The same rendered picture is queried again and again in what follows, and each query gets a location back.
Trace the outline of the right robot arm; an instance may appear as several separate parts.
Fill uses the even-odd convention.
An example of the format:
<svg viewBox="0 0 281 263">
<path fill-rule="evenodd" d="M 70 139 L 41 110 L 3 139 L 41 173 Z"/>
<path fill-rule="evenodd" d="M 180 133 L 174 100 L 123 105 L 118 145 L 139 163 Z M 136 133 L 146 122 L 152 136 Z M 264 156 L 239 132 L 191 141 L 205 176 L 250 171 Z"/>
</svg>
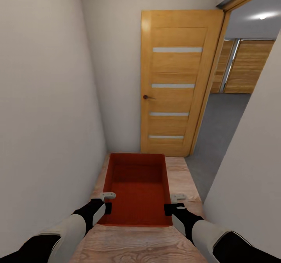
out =
<svg viewBox="0 0 281 263">
<path fill-rule="evenodd" d="M 200 251 L 209 263 L 281 263 L 281 259 L 261 251 L 243 235 L 220 227 L 187 211 L 185 194 L 172 194 L 164 204 L 166 216 L 172 216 L 175 228 Z"/>
</svg>

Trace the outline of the storage box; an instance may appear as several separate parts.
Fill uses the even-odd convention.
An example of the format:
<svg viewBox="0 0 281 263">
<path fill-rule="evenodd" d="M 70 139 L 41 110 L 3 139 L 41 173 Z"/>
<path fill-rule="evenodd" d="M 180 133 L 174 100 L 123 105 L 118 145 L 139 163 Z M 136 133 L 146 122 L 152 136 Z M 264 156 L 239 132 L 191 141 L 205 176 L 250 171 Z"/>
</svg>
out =
<svg viewBox="0 0 281 263">
<path fill-rule="evenodd" d="M 111 214 L 97 224 L 125 227 L 170 227 L 164 204 L 171 203 L 164 154 L 111 153 L 103 192 L 113 192 Z"/>
</svg>

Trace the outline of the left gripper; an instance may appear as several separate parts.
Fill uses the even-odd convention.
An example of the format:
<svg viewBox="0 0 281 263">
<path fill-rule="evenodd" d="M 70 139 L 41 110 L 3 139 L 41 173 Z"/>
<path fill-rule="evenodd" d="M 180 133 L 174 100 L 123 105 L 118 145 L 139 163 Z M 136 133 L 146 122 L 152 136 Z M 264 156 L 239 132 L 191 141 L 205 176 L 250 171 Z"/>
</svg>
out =
<svg viewBox="0 0 281 263">
<path fill-rule="evenodd" d="M 112 203 L 105 203 L 106 209 L 105 209 L 105 215 L 106 214 L 111 214 L 112 212 Z"/>
</svg>

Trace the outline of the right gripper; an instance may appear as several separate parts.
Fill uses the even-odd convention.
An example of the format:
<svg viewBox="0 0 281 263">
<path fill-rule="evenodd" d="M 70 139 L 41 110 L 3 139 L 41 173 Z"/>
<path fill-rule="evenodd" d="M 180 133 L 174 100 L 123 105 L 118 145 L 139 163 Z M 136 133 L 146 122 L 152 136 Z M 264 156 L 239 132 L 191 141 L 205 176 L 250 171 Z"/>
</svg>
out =
<svg viewBox="0 0 281 263">
<path fill-rule="evenodd" d="M 178 203 L 178 204 L 164 204 L 164 211 L 165 211 L 165 215 L 166 216 L 172 216 L 172 209 L 175 207 L 175 206 L 185 206 L 183 203 Z"/>
</svg>

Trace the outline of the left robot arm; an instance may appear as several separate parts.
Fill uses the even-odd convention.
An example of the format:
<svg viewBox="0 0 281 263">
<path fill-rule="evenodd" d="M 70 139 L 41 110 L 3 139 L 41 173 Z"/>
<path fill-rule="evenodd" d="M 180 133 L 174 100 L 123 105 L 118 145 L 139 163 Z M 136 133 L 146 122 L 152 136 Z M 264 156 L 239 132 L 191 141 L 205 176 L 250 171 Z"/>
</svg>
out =
<svg viewBox="0 0 281 263">
<path fill-rule="evenodd" d="M 98 199 L 75 210 L 57 224 L 29 238 L 18 251 L 0 258 L 0 263 L 68 263 L 79 243 L 105 214 L 111 214 L 113 192 L 101 192 Z"/>
</svg>

